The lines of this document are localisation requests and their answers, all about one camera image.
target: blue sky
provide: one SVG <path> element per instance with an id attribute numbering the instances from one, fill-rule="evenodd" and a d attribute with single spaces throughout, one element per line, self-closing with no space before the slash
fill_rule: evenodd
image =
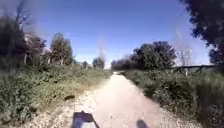
<path id="1" fill-rule="evenodd" d="M 174 45 L 178 28 L 192 47 L 194 63 L 209 63 L 205 42 L 191 37 L 189 16 L 178 0 L 38 0 L 35 15 L 37 32 L 47 45 L 54 33 L 63 33 L 78 61 L 91 63 L 103 38 L 108 67 L 142 43 Z"/>

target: tree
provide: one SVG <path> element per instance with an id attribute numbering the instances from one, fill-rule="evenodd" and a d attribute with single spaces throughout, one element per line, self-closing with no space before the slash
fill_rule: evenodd
<path id="1" fill-rule="evenodd" d="M 103 69 L 105 66 L 104 60 L 101 59 L 100 57 L 93 59 L 92 65 L 94 68 L 101 68 L 101 69 Z"/>
<path id="2" fill-rule="evenodd" d="M 123 69 L 162 69 L 173 66 L 175 50 L 165 41 L 143 44 L 133 50 L 133 54 L 118 61 L 111 62 L 114 70 Z"/>
<path id="3" fill-rule="evenodd" d="M 82 63 L 82 66 L 83 66 L 84 69 L 87 69 L 87 68 L 88 68 L 88 65 L 89 65 L 89 64 L 88 64 L 86 61 L 84 61 L 84 62 Z"/>
<path id="4" fill-rule="evenodd" d="M 23 30 L 8 16 L 0 18 L 0 59 L 4 63 L 19 64 L 23 61 L 28 47 Z"/>
<path id="5" fill-rule="evenodd" d="M 25 41 L 28 47 L 26 56 L 29 62 L 32 64 L 39 62 L 45 48 L 46 40 L 36 35 L 25 34 Z"/>
<path id="6" fill-rule="evenodd" d="M 224 63 L 224 1 L 180 0 L 190 13 L 194 25 L 192 35 L 201 37 L 211 47 L 210 61 Z"/>
<path id="7" fill-rule="evenodd" d="M 131 61 L 131 56 L 125 57 L 123 59 L 112 61 L 111 62 L 111 69 L 113 70 L 128 70 L 133 68 L 133 63 Z"/>
<path id="8" fill-rule="evenodd" d="M 137 69 L 169 68 L 174 65 L 175 50 L 165 41 L 143 44 L 131 57 Z"/>
<path id="9" fill-rule="evenodd" d="M 51 61 L 69 65 L 73 62 L 70 40 L 65 39 L 61 33 L 56 33 L 51 43 Z"/>

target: gravel road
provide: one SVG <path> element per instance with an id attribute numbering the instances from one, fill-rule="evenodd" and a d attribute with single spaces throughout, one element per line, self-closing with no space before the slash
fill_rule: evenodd
<path id="1" fill-rule="evenodd" d="M 40 114 L 25 128 L 200 128 L 175 118 L 122 75 Z"/>

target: bush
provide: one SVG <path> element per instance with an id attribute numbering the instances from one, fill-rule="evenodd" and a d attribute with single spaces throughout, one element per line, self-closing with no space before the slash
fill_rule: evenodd
<path id="1" fill-rule="evenodd" d="M 18 125 L 31 118 L 32 86 L 21 78 L 2 76 L 0 81 L 0 125 Z"/>
<path id="2" fill-rule="evenodd" d="M 125 76 L 146 96 L 179 117 L 197 119 L 204 127 L 224 126 L 223 76 L 207 70 L 186 77 L 165 71 L 127 71 Z"/>
<path id="3" fill-rule="evenodd" d="M 0 127 L 19 126 L 66 97 L 108 78 L 111 72 L 76 66 L 23 67 L 0 76 Z"/>

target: foliage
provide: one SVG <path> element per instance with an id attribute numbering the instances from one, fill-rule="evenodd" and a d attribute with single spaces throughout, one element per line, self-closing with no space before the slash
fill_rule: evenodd
<path id="1" fill-rule="evenodd" d="M 163 69 L 174 65 L 175 50 L 165 41 L 143 44 L 129 58 L 113 61 L 112 69 Z"/>
<path id="2" fill-rule="evenodd" d="M 0 18 L 0 63 L 2 68 L 23 61 L 27 51 L 24 33 L 16 22 L 7 17 Z"/>
<path id="3" fill-rule="evenodd" d="M 103 59 L 101 59 L 100 57 L 93 59 L 93 63 L 92 63 L 94 68 L 101 68 L 103 69 L 105 66 L 105 62 Z"/>
<path id="4" fill-rule="evenodd" d="M 133 64 L 130 59 L 121 59 L 118 61 L 112 61 L 111 68 L 114 70 L 132 69 Z"/>
<path id="5" fill-rule="evenodd" d="M 87 68 L 88 68 L 88 65 L 89 65 L 89 64 L 88 64 L 86 61 L 84 61 L 84 62 L 82 63 L 82 66 L 83 66 L 84 69 L 87 69 Z"/>
<path id="6" fill-rule="evenodd" d="M 210 60 L 214 64 L 224 63 L 224 1 L 180 0 L 190 13 L 194 25 L 193 36 L 202 37 L 211 47 Z"/>
<path id="7" fill-rule="evenodd" d="M 205 128 L 224 126 L 223 76 L 214 70 L 188 77 L 170 71 L 126 71 L 125 76 L 146 96 L 185 119 L 197 119 Z"/>
<path id="8" fill-rule="evenodd" d="M 0 77 L 0 127 L 19 126 L 41 111 L 77 96 L 111 74 L 77 66 L 23 67 Z"/>
<path id="9" fill-rule="evenodd" d="M 35 64 L 41 61 L 42 53 L 45 48 L 45 40 L 41 39 L 36 35 L 26 34 L 25 35 L 27 50 L 27 61 L 29 64 Z"/>
<path id="10" fill-rule="evenodd" d="M 70 40 L 65 39 L 61 33 L 56 33 L 51 43 L 51 59 L 60 62 L 61 65 L 69 65 L 73 62 Z"/>

